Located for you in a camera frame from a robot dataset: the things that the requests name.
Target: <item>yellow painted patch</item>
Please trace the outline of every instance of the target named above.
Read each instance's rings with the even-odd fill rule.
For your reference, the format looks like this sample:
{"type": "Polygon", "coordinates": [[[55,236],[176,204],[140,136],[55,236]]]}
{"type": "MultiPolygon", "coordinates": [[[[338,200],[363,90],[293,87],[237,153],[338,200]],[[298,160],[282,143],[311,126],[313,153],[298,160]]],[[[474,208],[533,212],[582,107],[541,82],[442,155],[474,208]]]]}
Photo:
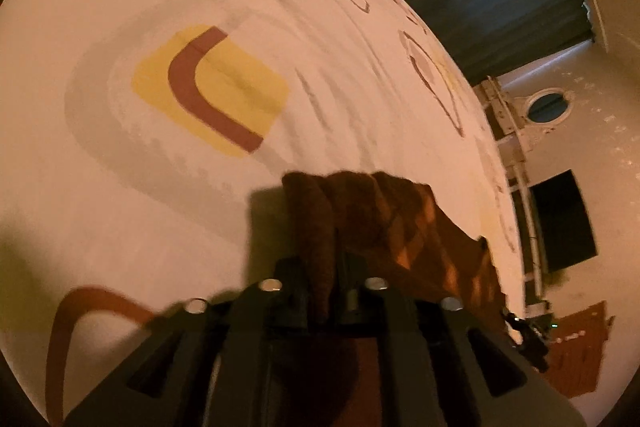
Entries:
{"type": "MultiPolygon", "coordinates": [[[[194,136],[228,156],[247,152],[186,111],[175,99],[168,80],[174,57],[209,26],[192,26],[176,33],[137,66],[131,83],[146,103],[163,112],[194,136]]],[[[207,52],[195,72],[196,87],[212,107],[248,130],[265,136],[289,96],[286,81],[227,37],[207,52]]]]}
{"type": "Polygon", "coordinates": [[[497,184],[497,173],[492,165],[491,158],[484,150],[484,145],[476,137],[476,149],[478,150],[478,156],[482,165],[482,173],[489,182],[491,188],[487,188],[486,185],[478,182],[478,172],[469,172],[470,183],[474,187],[476,197],[476,209],[478,211],[480,221],[480,235],[492,239],[495,237],[504,236],[505,240],[509,241],[505,236],[505,232],[502,227],[502,221],[500,220],[501,208],[498,206],[498,201],[495,197],[494,187],[497,184]]]}
{"type": "Polygon", "coordinates": [[[277,73],[230,38],[212,48],[196,68],[196,86],[213,107],[265,136],[289,96],[277,73]]]}

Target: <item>metal screw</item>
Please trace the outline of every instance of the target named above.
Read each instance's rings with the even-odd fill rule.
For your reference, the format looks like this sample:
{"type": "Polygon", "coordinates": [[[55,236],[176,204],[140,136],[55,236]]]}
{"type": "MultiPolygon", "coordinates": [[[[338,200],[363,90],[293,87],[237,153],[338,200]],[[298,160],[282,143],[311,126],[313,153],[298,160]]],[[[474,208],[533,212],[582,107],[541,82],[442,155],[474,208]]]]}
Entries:
{"type": "Polygon", "coordinates": [[[455,297],[445,297],[440,301],[440,306],[448,312],[457,312],[462,309],[462,303],[455,297]]]}
{"type": "Polygon", "coordinates": [[[258,287],[263,292],[279,292],[282,290],[282,283],[277,279],[265,279],[258,284],[258,287]]]}
{"type": "Polygon", "coordinates": [[[207,301],[204,299],[191,299],[184,303],[184,310],[187,313],[199,314],[204,313],[207,310],[207,301]]]}
{"type": "Polygon", "coordinates": [[[389,288],[388,283],[382,277],[369,277],[364,285],[373,291],[386,290],[389,288]]]}

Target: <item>round porthole window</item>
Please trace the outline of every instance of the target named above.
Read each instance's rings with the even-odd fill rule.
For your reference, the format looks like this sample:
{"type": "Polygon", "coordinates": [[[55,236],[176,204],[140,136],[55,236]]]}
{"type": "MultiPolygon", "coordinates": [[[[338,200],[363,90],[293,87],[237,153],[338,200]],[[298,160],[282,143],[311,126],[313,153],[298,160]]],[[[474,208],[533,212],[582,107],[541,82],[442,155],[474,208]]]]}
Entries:
{"type": "Polygon", "coordinates": [[[550,92],[535,100],[527,111],[527,118],[536,123],[548,123],[560,118],[569,108],[561,92],[550,92]]]}

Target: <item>brown cloth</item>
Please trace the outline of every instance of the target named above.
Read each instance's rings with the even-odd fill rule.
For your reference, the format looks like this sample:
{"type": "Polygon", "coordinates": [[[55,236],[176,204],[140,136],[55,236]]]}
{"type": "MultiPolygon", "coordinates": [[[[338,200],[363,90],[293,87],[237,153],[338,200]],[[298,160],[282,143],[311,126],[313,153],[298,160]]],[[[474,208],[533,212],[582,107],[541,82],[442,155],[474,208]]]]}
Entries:
{"type": "MultiPolygon", "coordinates": [[[[432,302],[456,296],[487,328],[505,331],[505,297],[487,241],[460,230],[437,206],[429,185],[347,171],[327,177],[290,172],[282,184],[318,323],[328,317],[342,249],[363,256],[370,276],[383,277],[405,295],[432,302]]],[[[382,425],[375,341],[327,339],[299,349],[312,362],[286,371],[291,382],[306,384],[295,388],[292,411],[281,425],[382,425]],[[333,394],[328,382],[334,382],[333,394]]]]}

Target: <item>dark window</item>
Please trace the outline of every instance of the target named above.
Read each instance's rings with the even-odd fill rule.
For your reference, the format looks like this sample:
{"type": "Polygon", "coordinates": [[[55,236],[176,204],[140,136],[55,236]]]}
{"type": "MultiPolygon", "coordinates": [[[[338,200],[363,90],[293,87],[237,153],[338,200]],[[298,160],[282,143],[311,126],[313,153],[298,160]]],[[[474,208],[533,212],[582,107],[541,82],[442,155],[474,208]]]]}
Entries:
{"type": "Polygon", "coordinates": [[[530,191],[538,209],[548,272],[597,254],[587,209],[571,171],[534,185],[530,191]]]}
{"type": "Polygon", "coordinates": [[[544,94],[531,104],[527,116],[536,123],[547,123],[559,118],[568,108],[569,104],[564,96],[559,92],[552,92],[544,94]]]}

